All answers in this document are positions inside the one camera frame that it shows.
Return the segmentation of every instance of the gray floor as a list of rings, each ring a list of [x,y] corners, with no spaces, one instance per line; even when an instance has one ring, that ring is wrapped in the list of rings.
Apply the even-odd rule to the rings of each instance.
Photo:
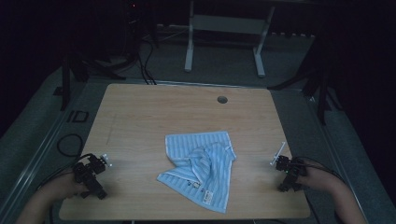
[[[254,38],[231,36],[233,38],[231,42],[218,38],[214,42],[212,38],[214,34],[198,34],[192,71],[185,73],[183,68],[187,48],[186,33],[179,28],[170,32],[177,35],[167,38],[171,34],[161,35],[160,33],[160,39],[164,40],[160,42],[160,48],[153,51],[148,61],[148,70],[159,84],[192,83],[265,88],[292,77],[312,43],[312,39],[299,36],[289,39],[284,36],[269,36],[262,53],[266,77],[259,78],[256,75],[251,49]],[[149,45],[142,46],[141,55],[143,59],[146,59],[149,55]],[[118,73],[127,77],[127,80],[122,82],[143,83],[140,70],[136,65],[121,69]],[[113,82],[115,80],[94,72],[88,83],[73,81],[72,102],[64,112],[59,110],[61,98],[52,95],[55,87],[61,85],[60,70],[54,72],[43,83],[0,142],[2,164],[0,200],[2,205],[13,205],[6,223],[11,223],[15,219],[21,211],[21,206],[46,175],[70,161],[58,153],[56,142],[68,133],[77,133],[86,139],[106,86]],[[272,91],[293,155],[315,158],[338,171],[354,190],[369,223],[392,223],[392,220],[396,220],[396,210],[382,188],[360,139],[346,115],[331,106],[332,110],[326,111],[325,115],[327,126],[321,126],[315,115],[317,106],[315,98],[307,99],[300,93],[303,85],[304,81],[283,91]],[[67,122],[67,117],[72,110],[89,112],[87,122]],[[63,147],[77,150],[78,143],[68,141]],[[42,162],[33,167],[34,169],[28,166],[29,170],[23,170],[33,156],[37,156],[35,153],[40,150],[44,151],[39,156]],[[26,179],[26,175],[20,174],[31,174],[33,178],[27,178],[25,184],[16,185],[19,179]],[[313,211],[318,214],[320,223],[335,223],[330,196],[312,189],[307,189],[305,192],[313,204]],[[57,203],[54,206],[55,223],[97,223],[95,221],[61,221],[56,215],[60,205]],[[278,221],[236,220],[199,223],[259,224]],[[290,224],[317,223],[313,213],[307,219],[281,221]]]

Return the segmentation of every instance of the table top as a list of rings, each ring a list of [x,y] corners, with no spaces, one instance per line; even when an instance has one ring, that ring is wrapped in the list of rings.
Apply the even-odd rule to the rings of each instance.
[[[218,102],[225,96],[226,104]],[[226,131],[236,160],[225,214],[207,210],[157,176],[174,168],[164,138],[173,133]],[[113,166],[97,175],[107,192],[64,200],[62,219],[194,220],[303,218],[304,192],[280,192],[285,174],[269,163],[286,141],[271,93],[264,89],[111,84],[83,154],[107,154]],[[282,155],[290,156],[288,147]]]

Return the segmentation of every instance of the towel label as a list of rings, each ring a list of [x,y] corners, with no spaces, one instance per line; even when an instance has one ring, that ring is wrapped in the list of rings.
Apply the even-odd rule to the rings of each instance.
[[[212,203],[212,198],[213,198],[213,192],[209,190],[205,191],[203,203],[207,203],[207,204]]]

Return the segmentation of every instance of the wooden table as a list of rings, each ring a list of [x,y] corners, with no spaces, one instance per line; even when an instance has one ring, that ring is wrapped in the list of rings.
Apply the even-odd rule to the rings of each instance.
[[[219,96],[228,99],[218,102]],[[209,211],[156,180],[174,168],[164,137],[227,131],[236,160],[226,214]],[[194,220],[303,218],[303,191],[279,192],[285,174],[269,163],[286,141],[268,90],[111,84],[83,154],[108,155],[113,167],[97,176],[108,193],[100,201],[66,199],[62,219]],[[290,156],[286,147],[282,153]]]

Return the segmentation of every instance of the blue towel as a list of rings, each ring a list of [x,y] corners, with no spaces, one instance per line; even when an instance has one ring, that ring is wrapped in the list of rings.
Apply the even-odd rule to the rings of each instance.
[[[228,133],[170,134],[165,144],[176,168],[157,180],[204,208],[225,213],[236,159]]]

